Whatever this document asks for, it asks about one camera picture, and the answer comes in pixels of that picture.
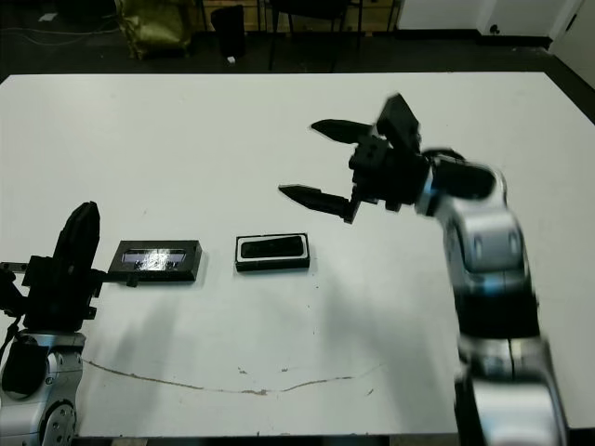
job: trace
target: pencil mark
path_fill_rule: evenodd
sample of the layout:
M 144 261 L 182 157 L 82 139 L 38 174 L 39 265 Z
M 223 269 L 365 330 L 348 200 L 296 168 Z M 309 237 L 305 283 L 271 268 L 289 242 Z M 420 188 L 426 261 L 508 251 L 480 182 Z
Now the pencil mark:
M 165 384 L 167 386 L 182 387 L 182 388 L 187 388 L 190 390 L 203 391 L 203 392 L 228 393 L 228 394 L 248 394 L 248 395 L 255 395 L 258 397 L 266 397 L 267 395 L 269 395 L 271 393 L 291 392 L 293 390 L 296 390 L 297 388 L 307 387 L 307 386 L 315 386 L 315 385 L 319 385 L 319 384 L 323 384 L 323 383 L 332 383 L 333 381 L 346 381 L 346 380 L 351 380 L 351 379 L 363 378 L 363 377 L 371 374 L 376 369 L 382 367 L 382 365 L 384 365 L 384 364 L 379 364 L 376 367 L 371 368 L 367 372 L 357 375 L 357 376 L 336 376 L 334 378 L 316 379 L 313 381 L 308 381 L 306 383 L 296 384 L 295 386 L 281 388 L 281 389 L 262 388 L 261 390 L 253 390 L 253 389 L 249 388 L 246 390 L 228 390 L 226 388 L 209 388 L 209 387 L 192 386 L 190 384 L 177 383 L 174 381 L 167 381 L 167 380 L 158 379 L 158 378 L 150 378 L 149 376 L 142 376 L 139 374 L 127 374 L 124 372 L 120 372 L 119 370 L 114 370 L 109 367 L 104 367 L 103 365 L 99 365 L 93 361 L 88 361 L 88 360 L 83 360 L 83 361 L 85 363 L 89 364 L 90 366 L 100 369 L 100 370 L 107 372 L 109 374 L 115 374 L 116 376 L 123 376 L 126 378 L 138 379 L 139 381 L 148 381 L 150 383 Z

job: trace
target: bag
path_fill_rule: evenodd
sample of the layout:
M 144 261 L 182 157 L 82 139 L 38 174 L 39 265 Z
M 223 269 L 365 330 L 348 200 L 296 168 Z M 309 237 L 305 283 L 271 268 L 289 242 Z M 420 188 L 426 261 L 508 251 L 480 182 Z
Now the bag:
M 193 0 L 115 0 L 118 23 L 130 55 L 144 59 L 172 49 L 187 51 L 192 39 Z
M 244 7 L 223 7 L 211 14 L 211 23 L 219 39 L 221 54 L 239 58 L 245 53 Z

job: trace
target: black mount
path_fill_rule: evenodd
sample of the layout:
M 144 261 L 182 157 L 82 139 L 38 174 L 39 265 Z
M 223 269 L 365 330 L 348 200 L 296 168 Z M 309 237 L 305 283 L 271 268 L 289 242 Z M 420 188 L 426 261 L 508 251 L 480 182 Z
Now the black mount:
M 105 273 L 91 268 L 99 243 L 99 210 L 93 202 L 81 204 L 68 218 L 52 257 L 32 256 L 29 264 L 0 264 L 0 309 L 8 316 L 25 317 L 34 331 L 76 332 L 83 320 L 94 319 Z M 24 297 L 13 283 L 24 272 Z

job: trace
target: yellow bag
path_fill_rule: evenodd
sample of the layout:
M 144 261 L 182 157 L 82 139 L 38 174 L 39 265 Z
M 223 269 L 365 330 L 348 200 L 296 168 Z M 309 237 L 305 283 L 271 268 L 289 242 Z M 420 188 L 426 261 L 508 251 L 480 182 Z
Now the yellow bag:
M 143 59 L 168 49 L 186 51 L 194 31 L 193 0 L 115 0 L 130 55 Z

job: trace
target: cable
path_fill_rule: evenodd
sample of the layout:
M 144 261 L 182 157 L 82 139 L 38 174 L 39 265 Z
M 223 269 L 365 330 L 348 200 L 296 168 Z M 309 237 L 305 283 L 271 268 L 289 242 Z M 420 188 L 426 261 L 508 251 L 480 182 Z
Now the cable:
M 7 337 L 4 339 L 4 344 L 0 347 L 0 363 L 2 363 L 2 357 L 4 356 L 4 350 L 7 349 L 8 343 L 13 337 L 19 332 L 20 316 L 12 322 L 7 328 Z
M 118 28 L 116 28 L 113 30 L 103 32 L 101 34 L 115 33 L 116 31 L 120 31 L 120 30 Z M 63 46 L 63 45 L 75 44 L 76 42 L 80 42 L 81 40 L 86 39 L 89 35 L 92 35 L 92 34 L 86 34 L 86 35 L 79 37 L 78 39 L 69 40 L 68 42 L 60 42 L 58 44 L 49 44 L 46 42 L 39 42 L 38 40 L 32 39 L 31 37 L 29 37 L 28 35 L 23 34 L 23 33 L 7 33 L 7 35 L 17 35 L 18 37 L 22 37 L 23 39 L 28 40 L 32 44 L 39 45 L 39 46 Z
M 117 29 L 108 30 L 108 31 L 88 31 L 88 32 L 84 32 L 84 33 L 70 33 L 70 32 L 64 32 L 64 31 L 36 30 L 35 28 L 18 28 L 18 27 L 0 28 L 0 33 L 10 33 L 10 32 L 14 32 L 14 31 L 30 31 L 32 33 L 59 34 L 59 35 L 93 35 L 93 34 L 113 33 L 114 31 L 117 31 Z
M 13 28 L 3 28 L 0 29 L 0 33 L 4 33 L 6 35 L 17 35 L 19 37 L 22 37 L 25 40 L 28 40 L 29 42 L 31 42 L 34 45 L 39 45 L 39 46 L 65 46 L 65 45 L 70 45 L 70 44 L 75 44 L 76 42 L 80 42 L 81 40 L 87 38 L 90 35 L 99 35 L 99 34 L 109 34 L 109 33 L 116 33 L 119 31 L 119 28 L 114 28 L 112 30 L 106 30 L 106 31 L 102 31 L 102 29 L 109 23 L 111 23 L 113 20 L 107 20 L 105 23 L 103 23 L 102 25 L 100 25 L 95 31 L 91 31 L 91 32 L 85 32 L 85 33 L 67 33 L 67 32 L 62 32 L 62 31 L 45 31 L 45 30 L 37 30 L 35 28 L 18 28 L 18 27 L 13 27 Z M 44 34 L 58 34 L 58 35 L 80 35 L 81 37 L 74 39 L 74 40 L 69 40 L 68 42 L 58 42 L 58 43 L 49 43 L 49 42 L 40 42 L 39 40 L 35 40 L 32 37 L 28 36 L 25 33 L 20 33 L 20 32 L 32 32 L 32 33 L 44 33 Z

